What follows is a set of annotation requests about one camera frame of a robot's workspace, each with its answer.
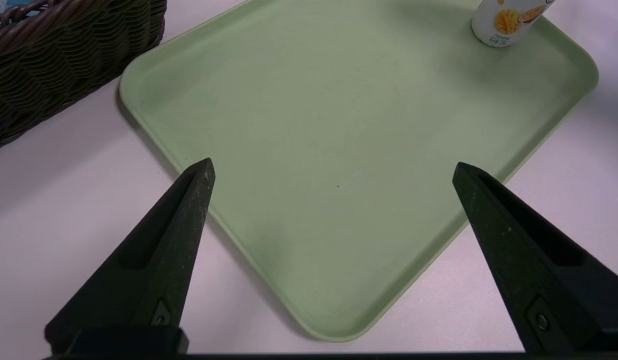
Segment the brown woven basket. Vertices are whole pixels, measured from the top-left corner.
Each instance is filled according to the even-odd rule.
[[[158,45],[166,9],[167,0],[37,0],[0,14],[0,146]]]

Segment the green plastic tray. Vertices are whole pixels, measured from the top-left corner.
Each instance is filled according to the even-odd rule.
[[[507,180],[597,84],[544,18],[480,43],[479,3],[251,0],[124,71],[179,171],[213,159],[211,214],[315,337],[365,333],[454,239],[457,162]]]

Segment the screw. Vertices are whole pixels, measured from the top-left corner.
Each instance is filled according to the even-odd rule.
[[[549,331],[549,328],[551,328],[551,323],[549,323],[549,319],[547,319],[546,315],[542,313],[535,316],[535,323],[542,331]]]

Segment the white can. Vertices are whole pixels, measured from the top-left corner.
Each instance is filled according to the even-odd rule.
[[[475,36],[494,48],[503,48],[527,32],[555,0],[483,0],[471,27]]]

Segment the table surface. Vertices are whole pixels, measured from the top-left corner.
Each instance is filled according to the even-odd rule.
[[[240,0],[169,3],[165,39]],[[508,183],[618,274],[618,0],[547,17],[594,57],[596,91]],[[0,359],[49,354],[44,325],[175,178],[117,80],[0,149]],[[181,326],[190,353],[522,351],[470,228],[366,335],[308,337],[208,219]]]

